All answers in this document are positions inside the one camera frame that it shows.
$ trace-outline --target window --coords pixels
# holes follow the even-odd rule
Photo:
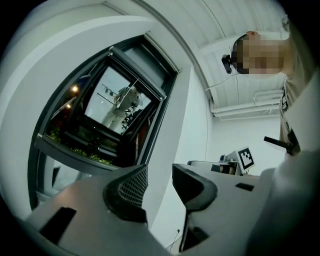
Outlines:
[[[148,163],[176,76],[137,37],[103,50],[67,77],[33,134],[31,205],[76,180]]]

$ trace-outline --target mesh panel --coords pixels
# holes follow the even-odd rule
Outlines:
[[[144,169],[123,182],[119,188],[119,194],[128,203],[142,207],[142,199],[148,186],[147,170]]]

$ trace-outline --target ceiling light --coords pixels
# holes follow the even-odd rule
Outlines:
[[[72,87],[72,91],[76,93],[78,91],[78,87],[75,85],[74,87]]]

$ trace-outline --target person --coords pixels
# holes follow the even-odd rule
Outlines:
[[[299,143],[284,114],[308,85],[316,63],[301,34],[287,17],[282,25],[289,33],[288,39],[267,40],[256,31],[248,31],[235,41],[230,59],[240,74],[259,78],[279,73],[286,76],[279,104],[279,140],[289,145],[290,155],[295,155],[300,151]]]
[[[126,118],[126,111],[132,107],[134,113],[140,104],[140,93],[137,88],[124,87],[114,97],[114,105],[105,115],[102,124],[111,130],[115,130]]]

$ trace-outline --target white wall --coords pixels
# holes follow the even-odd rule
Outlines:
[[[264,142],[264,137],[279,138],[280,118],[252,118],[231,121],[220,121],[213,118],[209,131],[210,138],[206,160],[218,162],[221,155],[249,146],[256,166],[249,170],[251,175],[260,175],[267,168],[277,167],[285,154]]]
[[[94,54],[125,39],[143,35],[155,24],[145,17],[113,16],[115,12],[103,5],[101,9],[107,10],[104,17],[97,11],[96,18],[92,8],[88,8],[89,17],[81,8],[79,13],[71,10],[71,15],[63,12],[58,19],[49,18],[24,34],[7,52],[0,66],[1,188],[9,209],[21,219],[31,212],[27,167],[32,134],[54,90]]]
[[[101,7],[101,3],[103,2],[104,0],[47,0],[39,4],[27,15],[23,23],[12,36],[12,39],[8,44],[8,48],[11,48],[17,41],[21,39],[23,35],[29,33],[35,27],[41,25],[43,22],[50,18],[56,17],[59,14],[74,10],[79,7],[88,7],[89,5]],[[116,13],[112,9],[108,8],[108,10],[110,12]],[[80,18],[80,16],[70,17],[71,20],[69,22],[72,22],[74,18],[78,19]]]
[[[184,84],[183,89],[187,90],[187,95],[181,93],[175,94],[172,95],[170,99],[170,103],[174,101],[176,104],[186,100],[178,145],[175,148],[175,156],[174,153],[169,153],[170,156],[174,156],[174,159],[169,159],[169,157],[166,156],[168,149],[172,148],[171,141],[176,137],[176,134],[172,132],[172,128],[170,130],[169,127],[166,130],[169,143],[166,142],[167,145],[164,144],[163,147],[160,148],[162,153],[155,153],[154,151],[152,153],[152,157],[157,158],[162,162],[158,167],[158,175],[163,173],[164,167],[166,167],[166,171],[170,173],[164,197],[150,229],[151,233],[165,248],[173,243],[178,229],[180,229],[180,233],[176,239],[179,239],[183,234],[186,216],[186,208],[182,204],[172,185],[172,164],[187,164],[190,160],[205,161],[208,141],[208,122],[212,122],[212,115],[210,116],[210,113],[208,113],[209,103],[204,94],[202,84],[193,68],[190,69],[189,85]],[[170,112],[167,115],[174,115],[178,110],[179,109],[176,109],[174,112]],[[176,127],[177,122],[174,119],[168,121],[171,123],[171,127]]]
[[[144,16],[156,19],[147,10],[142,8],[139,4],[132,0],[108,0],[106,4],[112,4],[121,9],[126,14],[135,16]],[[163,51],[170,57],[178,69],[188,68],[192,65],[185,50],[181,47],[177,39],[170,33],[170,31],[157,22],[154,27],[148,32],[148,35],[163,49]]]
[[[148,164],[148,188],[143,197],[142,208],[146,210],[150,227],[154,225],[161,207],[179,147],[185,118],[192,68],[179,73],[164,115],[161,128]]]

